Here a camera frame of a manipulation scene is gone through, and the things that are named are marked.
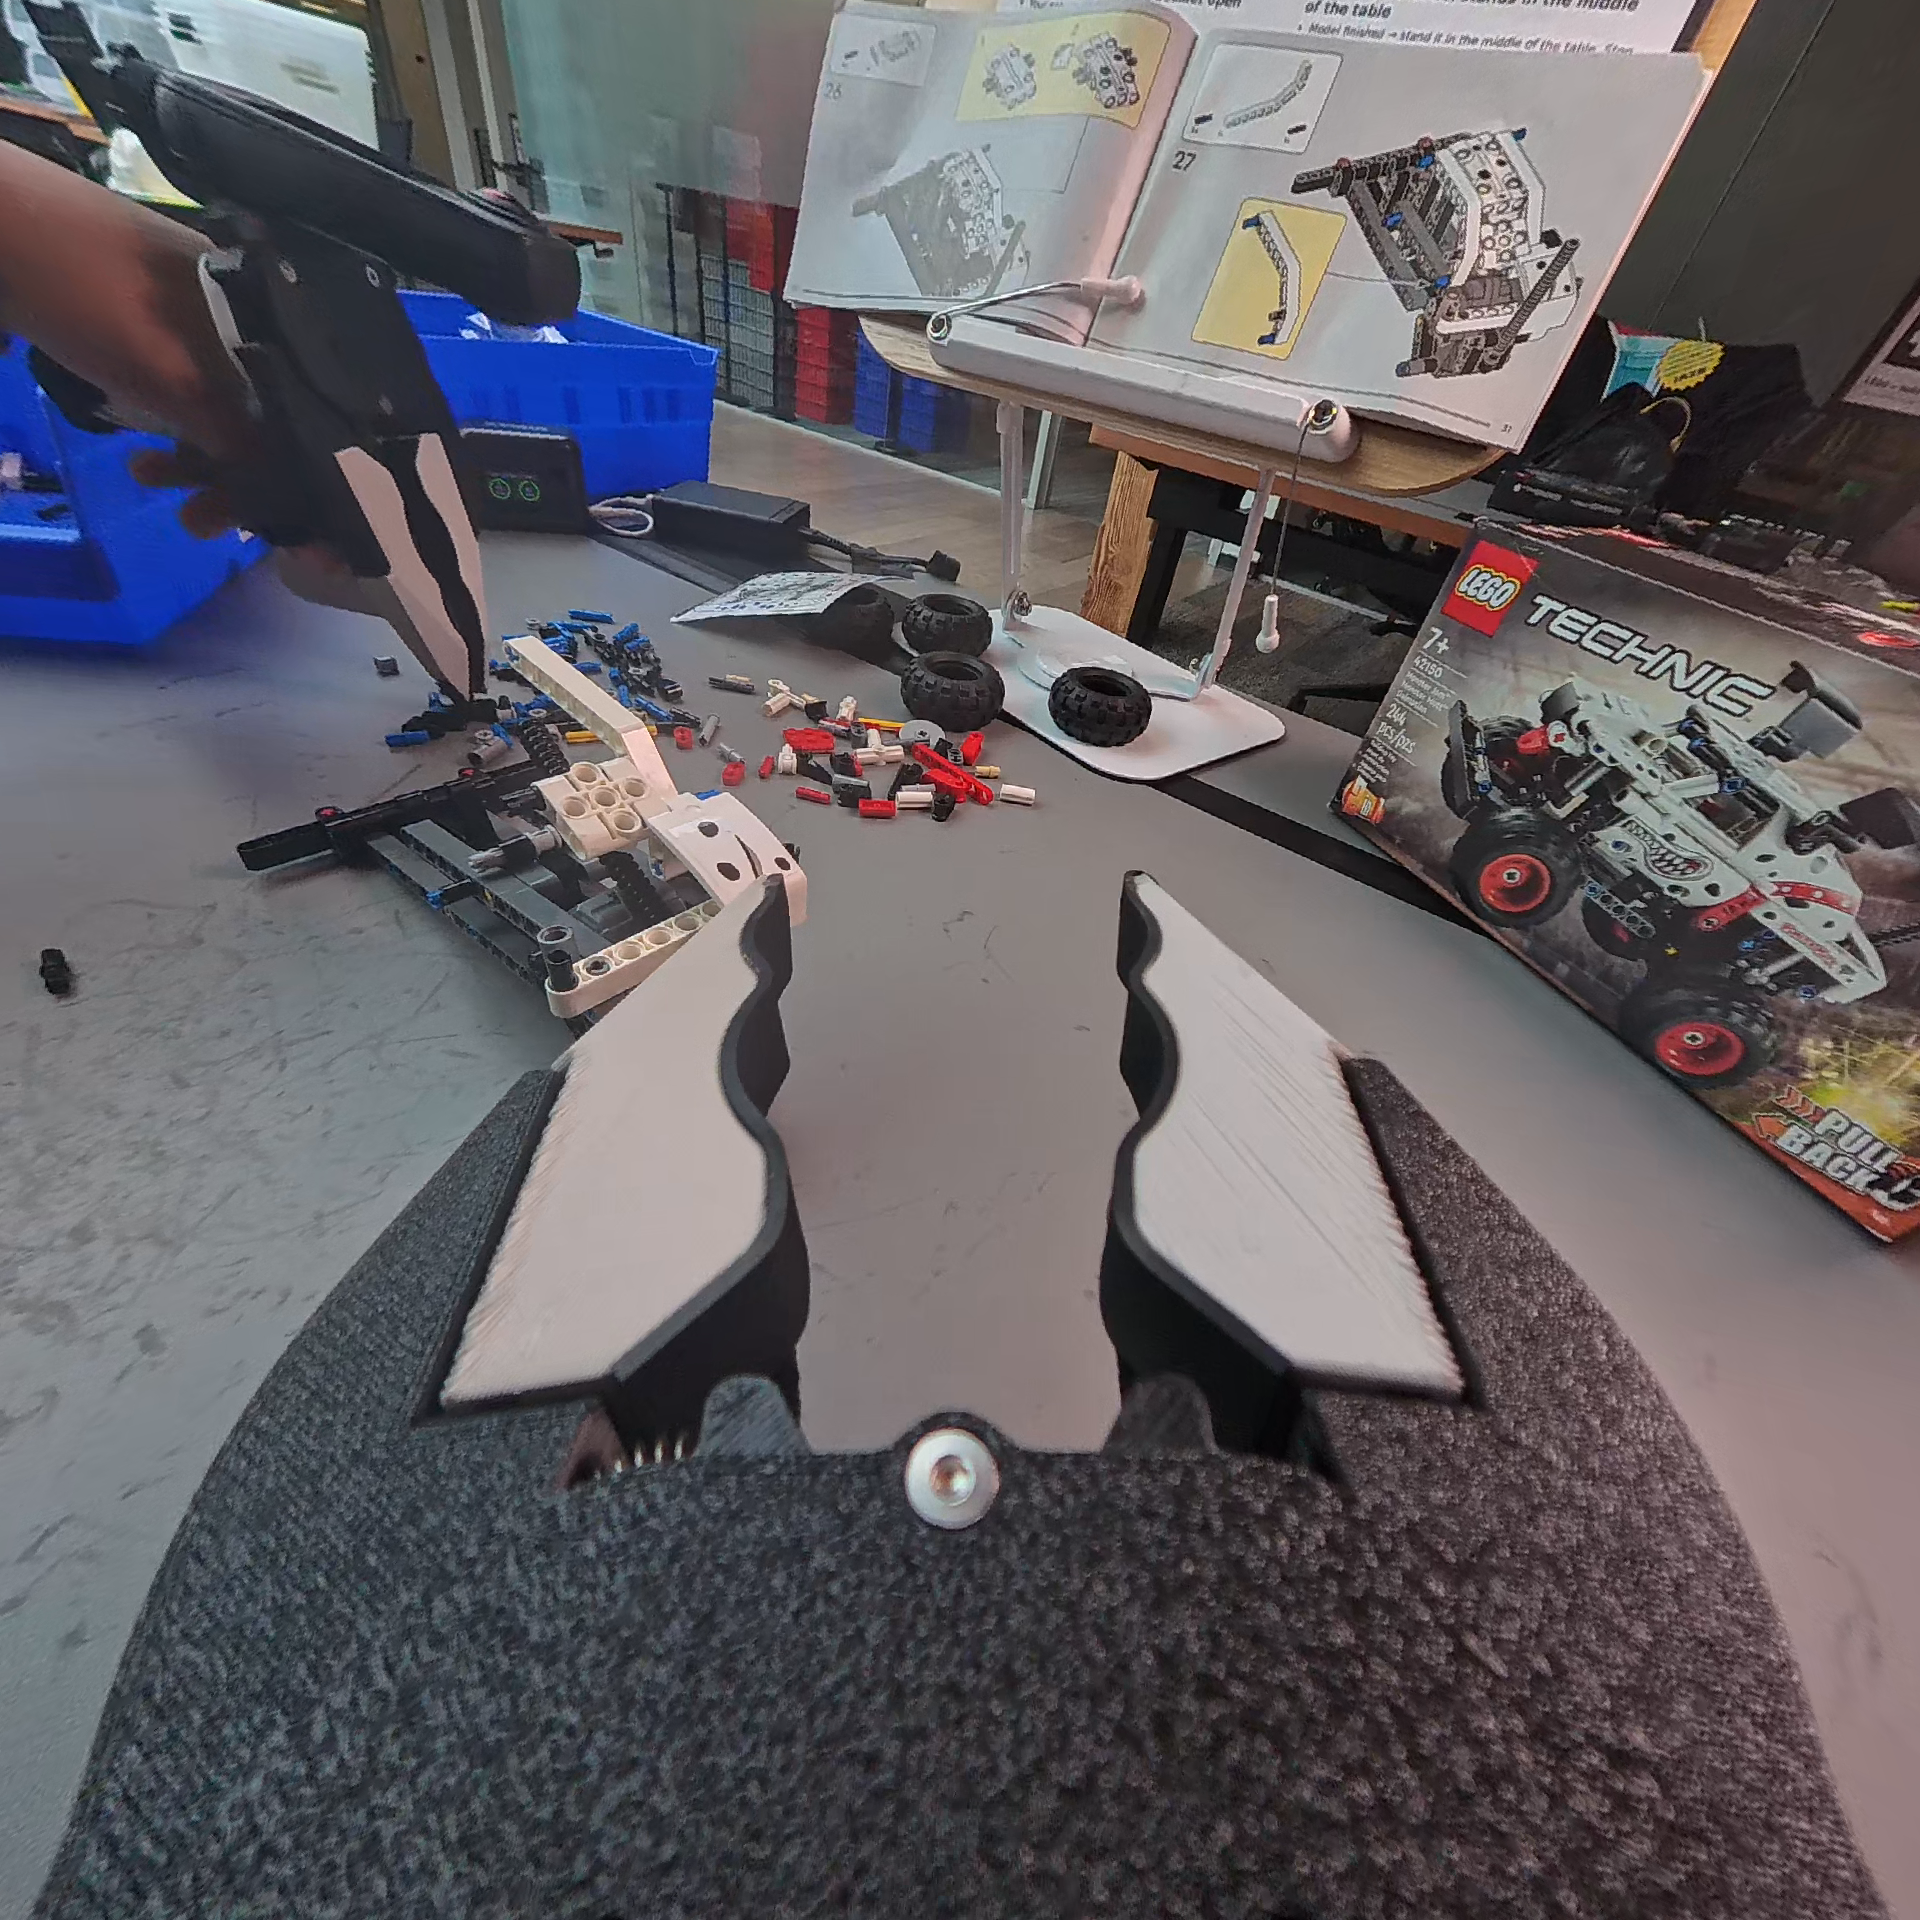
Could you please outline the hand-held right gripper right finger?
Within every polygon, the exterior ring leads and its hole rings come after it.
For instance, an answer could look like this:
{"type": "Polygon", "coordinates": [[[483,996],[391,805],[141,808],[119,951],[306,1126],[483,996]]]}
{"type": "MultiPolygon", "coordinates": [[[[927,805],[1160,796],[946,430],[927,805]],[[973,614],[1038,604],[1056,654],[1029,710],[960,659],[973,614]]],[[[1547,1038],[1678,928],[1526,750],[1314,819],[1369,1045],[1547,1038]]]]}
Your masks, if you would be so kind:
{"type": "Polygon", "coordinates": [[[1096,1304],[1119,1392],[1186,1380],[1230,1451],[1330,1463],[1317,1393],[1467,1405],[1469,1350],[1367,1071],[1142,870],[1119,885],[1096,1304]]]}

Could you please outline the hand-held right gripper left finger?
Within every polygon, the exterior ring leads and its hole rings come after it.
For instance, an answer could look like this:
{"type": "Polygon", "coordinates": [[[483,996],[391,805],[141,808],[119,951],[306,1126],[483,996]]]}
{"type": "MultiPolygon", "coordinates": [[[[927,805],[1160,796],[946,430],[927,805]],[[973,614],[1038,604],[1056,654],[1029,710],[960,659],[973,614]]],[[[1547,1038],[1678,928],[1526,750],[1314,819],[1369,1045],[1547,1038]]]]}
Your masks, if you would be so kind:
{"type": "Polygon", "coordinates": [[[798,1196],[771,1125],[790,948],[784,881],[752,881],[549,1071],[438,1412],[591,1400],[627,1451],[672,1456],[722,1380],[798,1411],[798,1196]]]}

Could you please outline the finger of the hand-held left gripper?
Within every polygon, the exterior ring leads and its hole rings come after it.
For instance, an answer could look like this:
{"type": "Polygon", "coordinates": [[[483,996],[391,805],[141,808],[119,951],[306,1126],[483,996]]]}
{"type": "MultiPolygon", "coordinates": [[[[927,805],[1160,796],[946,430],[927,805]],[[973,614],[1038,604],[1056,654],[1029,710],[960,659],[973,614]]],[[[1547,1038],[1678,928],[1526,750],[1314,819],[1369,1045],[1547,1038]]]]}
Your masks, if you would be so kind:
{"type": "Polygon", "coordinates": [[[415,436],[399,502],[415,556],[399,601],[413,621],[415,654],[448,689],[473,700],[486,683],[489,601],[463,489],[441,433],[415,436]]]}
{"type": "Polygon", "coordinates": [[[282,500],[277,541],[299,553],[282,574],[325,605],[381,616],[413,659],[448,689],[418,654],[418,638],[399,582],[413,543],[399,502],[399,478],[413,465],[415,439],[381,439],[370,448],[329,439],[288,439],[280,461],[282,500]]]}

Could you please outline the pile of blue black pins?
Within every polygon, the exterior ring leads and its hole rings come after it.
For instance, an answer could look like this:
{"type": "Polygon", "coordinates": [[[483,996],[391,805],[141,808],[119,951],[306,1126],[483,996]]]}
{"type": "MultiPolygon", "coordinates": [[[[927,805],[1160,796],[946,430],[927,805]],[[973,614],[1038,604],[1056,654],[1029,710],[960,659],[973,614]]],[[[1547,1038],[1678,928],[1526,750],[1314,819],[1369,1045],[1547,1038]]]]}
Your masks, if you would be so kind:
{"type": "Polygon", "coordinates": [[[637,624],[611,628],[605,614],[576,608],[560,619],[535,621],[528,630],[509,633],[498,641],[486,662],[486,673],[490,681],[519,687],[519,697],[483,689],[477,697],[457,700],[434,689],[419,713],[386,733],[389,748],[424,744],[457,732],[520,736],[531,724],[549,726],[563,741],[585,743],[593,737],[571,707],[537,686],[530,667],[509,655],[512,644],[530,644],[555,662],[576,669],[617,709],[634,715],[646,729],[665,729],[666,737],[683,750],[711,744],[718,736],[718,718],[683,707],[683,686],[666,676],[654,641],[637,624]]]}

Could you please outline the partly built toy truck chassis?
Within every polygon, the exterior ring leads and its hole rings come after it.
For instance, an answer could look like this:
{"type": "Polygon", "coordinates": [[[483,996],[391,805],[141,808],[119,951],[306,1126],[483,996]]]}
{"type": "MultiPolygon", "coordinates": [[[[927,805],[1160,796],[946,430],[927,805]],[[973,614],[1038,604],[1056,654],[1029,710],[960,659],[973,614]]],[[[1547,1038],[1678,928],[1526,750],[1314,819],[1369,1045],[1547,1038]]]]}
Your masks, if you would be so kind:
{"type": "Polygon", "coordinates": [[[535,700],[473,732],[441,784],[237,845],[249,872],[306,862],[374,864],[539,988],[571,1035],[766,880],[806,918],[798,853],[735,784],[680,789],[656,723],[619,681],[585,673],[560,641],[506,638],[535,700]]]}

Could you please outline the white task instruction sheet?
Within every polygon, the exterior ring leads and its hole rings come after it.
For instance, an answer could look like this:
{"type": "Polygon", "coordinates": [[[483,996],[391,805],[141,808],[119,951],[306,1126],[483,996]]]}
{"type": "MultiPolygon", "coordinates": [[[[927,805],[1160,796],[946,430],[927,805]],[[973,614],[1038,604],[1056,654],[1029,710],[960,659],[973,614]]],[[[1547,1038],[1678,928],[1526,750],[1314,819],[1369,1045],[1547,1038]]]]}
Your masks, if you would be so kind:
{"type": "Polygon", "coordinates": [[[1709,1],[1160,1],[1197,35],[1261,31],[1528,55],[1694,52],[1719,69],[1742,22],[1709,1]]]}

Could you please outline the black device with green lights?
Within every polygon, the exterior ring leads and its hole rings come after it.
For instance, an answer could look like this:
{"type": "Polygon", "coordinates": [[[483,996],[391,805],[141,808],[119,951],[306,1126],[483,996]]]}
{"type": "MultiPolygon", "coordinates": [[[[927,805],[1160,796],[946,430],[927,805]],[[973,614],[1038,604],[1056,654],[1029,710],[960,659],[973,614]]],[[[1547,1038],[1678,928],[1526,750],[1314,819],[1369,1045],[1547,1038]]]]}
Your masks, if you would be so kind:
{"type": "Polygon", "coordinates": [[[591,504],[574,433],[522,422],[463,422],[459,475],[475,531],[585,535],[591,504]]]}

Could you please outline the blue plastic bin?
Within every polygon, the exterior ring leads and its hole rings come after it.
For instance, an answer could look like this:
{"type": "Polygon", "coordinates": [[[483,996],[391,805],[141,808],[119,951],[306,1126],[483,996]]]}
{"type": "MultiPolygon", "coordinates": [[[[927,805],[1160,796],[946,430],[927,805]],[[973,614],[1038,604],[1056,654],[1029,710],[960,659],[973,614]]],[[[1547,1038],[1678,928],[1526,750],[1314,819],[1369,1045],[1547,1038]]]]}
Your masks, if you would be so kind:
{"type": "Polygon", "coordinates": [[[455,294],[399,299],[457,425],[568,433],[591,499],[709,478],[712,347],[591,311],[506,331],[455,294]]]}
{"type": "Polygon", "coordinates": [[[2,357],[2,635],[144,644],[206,604],[266,547],[189,535],[177,494],[130,461],[166,439],[90,433],[43,395],[22,342],[2,357]]]}

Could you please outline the printed sticker sheet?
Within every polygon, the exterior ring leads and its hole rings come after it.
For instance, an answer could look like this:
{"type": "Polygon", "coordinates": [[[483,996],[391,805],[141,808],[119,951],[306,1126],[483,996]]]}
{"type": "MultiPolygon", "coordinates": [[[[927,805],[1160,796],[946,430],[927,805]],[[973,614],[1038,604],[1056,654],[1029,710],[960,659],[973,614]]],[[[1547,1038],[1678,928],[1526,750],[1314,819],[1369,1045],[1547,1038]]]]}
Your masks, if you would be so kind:
{"type": "Polygon", "coordinates": [[[897,601],[878,575],[846,571],[766,571],[673,614],[680,625],[745,616],[815,616],[890,630],[897,601]]]}

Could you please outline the rack of red blue bins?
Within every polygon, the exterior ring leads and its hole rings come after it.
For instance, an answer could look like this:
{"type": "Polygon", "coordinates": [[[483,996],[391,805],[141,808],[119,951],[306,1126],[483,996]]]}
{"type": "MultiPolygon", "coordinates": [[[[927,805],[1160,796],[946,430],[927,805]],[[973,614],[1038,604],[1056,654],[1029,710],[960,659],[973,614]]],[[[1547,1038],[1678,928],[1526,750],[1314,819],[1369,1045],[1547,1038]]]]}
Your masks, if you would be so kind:
{"type": "Polygon", "coordinates": [[[637,179],[631,217],[645,319],[715,351],[722,400],[910,460],[969,452],[970,397],[890,371],[855,313],[784,297],[795,207],[637,179]]]}

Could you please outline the pile of red white pieces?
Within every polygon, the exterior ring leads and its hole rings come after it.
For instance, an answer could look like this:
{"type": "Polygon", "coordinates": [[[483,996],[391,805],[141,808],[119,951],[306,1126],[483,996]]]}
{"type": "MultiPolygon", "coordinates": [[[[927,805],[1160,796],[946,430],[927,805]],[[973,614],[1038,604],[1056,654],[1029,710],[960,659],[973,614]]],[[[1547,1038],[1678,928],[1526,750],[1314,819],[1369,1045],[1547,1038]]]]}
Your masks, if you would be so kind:
{"type": "Polygon", "coordinates": [[[733,695],[711,748],[723,781],[741,784],[747,800],[784,797],[863,822],[1040,807],[1040,790],[992,758],[1001,743],[992,724],[949,732],[879,695],[821,695],[781,679],[733,686],[733,695]]]}

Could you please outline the toy truck set box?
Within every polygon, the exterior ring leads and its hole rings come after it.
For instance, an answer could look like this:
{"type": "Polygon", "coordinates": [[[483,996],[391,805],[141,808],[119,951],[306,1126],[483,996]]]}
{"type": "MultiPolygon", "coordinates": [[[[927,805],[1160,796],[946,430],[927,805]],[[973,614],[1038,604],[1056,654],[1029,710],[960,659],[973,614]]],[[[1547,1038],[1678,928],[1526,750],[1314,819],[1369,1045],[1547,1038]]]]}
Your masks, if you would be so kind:
{"type": "Polygon", "coordinates": [[[1914,592],[1478,519],[1330,807],[1897,1240],[1914,789],[1914,592]]]}

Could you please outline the wooden table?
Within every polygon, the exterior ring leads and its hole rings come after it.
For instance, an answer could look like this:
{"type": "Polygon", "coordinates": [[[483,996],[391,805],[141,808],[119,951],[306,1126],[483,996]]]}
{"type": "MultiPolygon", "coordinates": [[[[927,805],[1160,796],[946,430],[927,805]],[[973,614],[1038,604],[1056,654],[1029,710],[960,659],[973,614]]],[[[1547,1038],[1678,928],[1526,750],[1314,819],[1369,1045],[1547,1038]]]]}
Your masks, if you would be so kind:
{"type": "MultiPolygon", "coordinates": [[[[1144,641],[1160,624],[1186,536],[1230,541],[1256,455],[1230,439],[1176,433],[1133,419],[1096,421],[1090,444],[1115,457],[1080,612],[1144,641]]],[[[1429,608],[1441,571],[1485,513],[1480,475],[1499,448],[1367,422],[1343,463],[1279,460],[1288,495],[1281,561],[1357,584],[1393,612],[1429,608]]]]}

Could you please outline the white book stand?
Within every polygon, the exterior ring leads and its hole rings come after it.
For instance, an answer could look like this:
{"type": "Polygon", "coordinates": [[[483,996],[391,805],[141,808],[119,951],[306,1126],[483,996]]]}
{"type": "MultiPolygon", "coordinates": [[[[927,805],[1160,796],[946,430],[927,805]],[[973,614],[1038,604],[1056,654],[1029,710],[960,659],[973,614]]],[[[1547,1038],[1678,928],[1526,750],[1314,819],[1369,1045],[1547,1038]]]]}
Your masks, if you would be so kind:
{"type": "Polygon", "coordinates": [[[986,317],[863,317],[862,327],[893,371],[995,397],[999,608],[986,659],[1003,679],[1003,709],[1022,729],[1121,781],[1152,784],[1186,774],[1285,736],[1277,710],[1215,683],[1231,649],[1231,619],[1253,556],[1239,556],[1210,652],[1192,673],[1090,616],[1033,605],[1024,589],[1024,409],[1115,428],[1186,465],[1215,460],[1245,469],[1259,504],[1279,479],[1301,475],[1326,478],[1347,494],[1431,494],[1499,455],[1494,445],[1359,421],[1330,395],[1285,380],[1074,347],[986,317]],[[1150,718],[1138,737],[1090,748],[1067,736],[1049,713],[1049,693],[1071,665],[1121,671],[1150,693],[1150,718]]]}

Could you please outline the black tote bag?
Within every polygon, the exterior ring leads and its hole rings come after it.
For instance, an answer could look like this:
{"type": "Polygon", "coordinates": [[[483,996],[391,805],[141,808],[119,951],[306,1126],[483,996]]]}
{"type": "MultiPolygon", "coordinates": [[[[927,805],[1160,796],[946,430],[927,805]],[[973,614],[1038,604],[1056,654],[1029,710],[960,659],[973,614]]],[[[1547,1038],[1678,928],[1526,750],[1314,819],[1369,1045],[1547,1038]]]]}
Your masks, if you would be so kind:
{"type": "Polygon", "coordinates": [[[1810,419],[1794,342],[1678,339],[1591,319],[1487,511],[1575,528],[1713,521],[1749,465],[1810,419]]]}

